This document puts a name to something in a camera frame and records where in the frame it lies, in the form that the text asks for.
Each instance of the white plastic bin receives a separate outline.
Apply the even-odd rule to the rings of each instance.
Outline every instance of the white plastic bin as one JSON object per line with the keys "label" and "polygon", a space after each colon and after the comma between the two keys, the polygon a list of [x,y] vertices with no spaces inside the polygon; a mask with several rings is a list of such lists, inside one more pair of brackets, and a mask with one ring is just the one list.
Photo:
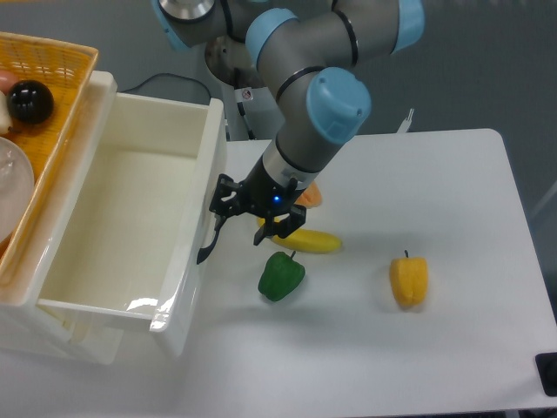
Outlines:
{"label": "white plastic bin", "polygon": [[[113,84],[106,73],[94,73],[95,81]],[[28,286],[14,287],[11,304],[0,295],[0,310],[44,311],[66,330],[67,345],[93,339],[78,354],[63,344],[72,356],[85,351],[84,358],[110,362],[120,329],[152,332],[178,355],[202,275],[196,257],[211,229],[208,205],[225,167],[223,105],[107,94],[112,105],[100,139],[89,135],[92,145],[59,173],[73,176],[73,170],[76,180],[47,202],[50,217],[38,221],[37,242],[22,257],[26,273],[14,273],[12,281]],[[83,184],[75,184],[84,165]],[[71,190],[75,198],[64,199]],[[56,205],[66,219],[53,211]],[[38,326],[48,334],[52,321]]]}

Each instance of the black object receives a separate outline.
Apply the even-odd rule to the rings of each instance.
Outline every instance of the black object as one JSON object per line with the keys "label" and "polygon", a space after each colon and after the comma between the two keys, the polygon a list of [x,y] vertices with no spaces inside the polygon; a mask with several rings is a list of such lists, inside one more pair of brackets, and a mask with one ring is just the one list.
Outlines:
{"label": "black object", "polygon": [[168,78],[176,78],[178,80],[184,80],[184,81],[191,81],[194,84],[199,85],[200,87],[202,87],[205,90],[205,93],[207,93],[207,97],[211,100],[212,95],[211,95],[211,91],[209,90],[209,87],[207,87],[205,84],[203,84],[202,82],[200,82],[199,80],[195,79],[195,78],[191,78],[191,77],[186,77],[186,76],[180,76],[179,74],[173,74],[171,72],[158,72],[157,74],[153,74],[152,76],[150,76],[149,78],[147,78],[146,80],[142,81],[141,83],[139,83],[138,85],[131,87],[129,89],[125,89],[125,90],[121,90],[121,93],[131,93],[134,90],[138,90],[141,87],[143,87],[144,85],[146,85],[147,83],[149,83],[151,80],[154,80],[155,78],[159,78],[159,77],[168,77]]}
{"label": "black object", "polygon": [[557,353],[536,355],[541,385],[547,396],[557,396]]}
{"label": "black object", "polygon": [[[296,188],[297,184],[298,181],[292,178],[286,187],[278,185],[267,174],[261,158],[245,180],[239,183],[226,174],[220,174],[209,205],[209,211],[217,217],[215,235],[209,246],[199,250],[197,263],[203,263],[211,255],[220,229],[232,216],[248,212],[265,220],[253,237],[255,246],[265,237],[278,235],[286,238],[300,228],[305,223],[306,209],[302,205],[294,205],[303,192]],[[281,215],[288,216],[275,222],[275,217]]]}
{"label": "black object", "polygon": [[36,80],[15,83],[8,92],[8,112],[25,124],[40,124],[54,111],[54,98],[49,88]]}

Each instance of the banana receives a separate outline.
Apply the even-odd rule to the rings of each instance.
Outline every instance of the banana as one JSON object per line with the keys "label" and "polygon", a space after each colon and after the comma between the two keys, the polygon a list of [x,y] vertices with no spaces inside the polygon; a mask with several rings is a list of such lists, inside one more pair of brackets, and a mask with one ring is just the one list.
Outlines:
{"label": "banana", "polygon": [[[263,219],[258,218],[259,226],[262,226],[264,223]],[[342,247],[342,240],[331,233],[322,233],[321,231],[302,228],[297,229],[286,238],[274,236],[271,238],[271,241],[301,253],[325,254]]]}

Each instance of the cable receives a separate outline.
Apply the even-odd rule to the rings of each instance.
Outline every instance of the cable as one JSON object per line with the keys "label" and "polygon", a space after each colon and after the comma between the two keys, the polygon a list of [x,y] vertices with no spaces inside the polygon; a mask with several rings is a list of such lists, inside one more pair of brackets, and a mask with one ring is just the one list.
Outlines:
{"label": "cable", "polygon": [[150,76],[149,78],[147,78],[145,81],[139,83],[138,85],[136,85],[135,87],[131,87],[130,89],[126,89],[126,90],[122,90],[120,91],[121,93],[128,93],[130,91],[134,91],[137,89],[140,89],[141,87],[143,87],[144,85],[146,85],[147,83],[149,83],[151,80],[158,78],[158,77],[170,77],[170,78],[177,78],[180,80],[185,80],[185,81],[191,81],[195,84],[200,85],[201,87],[203,87],[205,89],[205,93],[207,93],[207,96],[209,97],[209,100],[212,99],[212,94],[211,91],[209,90],[209,87],[207,87],[204,83],[200,82],[199,80],[197,80],[196,78],[191,78],[191,77],[186,77],[186,76],[180,76],[178,74],[172,74],[171,72],[158,72],[157,74],[153,74],[152,76]]}

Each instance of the yellow basket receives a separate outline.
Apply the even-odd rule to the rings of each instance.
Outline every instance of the yellow basket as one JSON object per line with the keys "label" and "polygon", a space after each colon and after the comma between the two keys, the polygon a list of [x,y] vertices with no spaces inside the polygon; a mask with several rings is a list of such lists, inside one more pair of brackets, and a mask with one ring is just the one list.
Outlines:
{"label": "yellow basket", "polygon": [[29,157],[35,174],[35,191],[19,226],[3,253],[0,243],[0,285],[6,262],[16,248],[27,239],[26,226],[32,224],[48,193],[51,175],[61,162],[64,145],[85,86],[97,62],[94,48],[66,42],[0,32],[0,70],[16,74],[20,79],[34,79],[46,84],[54,97],[52,116],[39,125],[14,121],[15,132],[4,135]]}

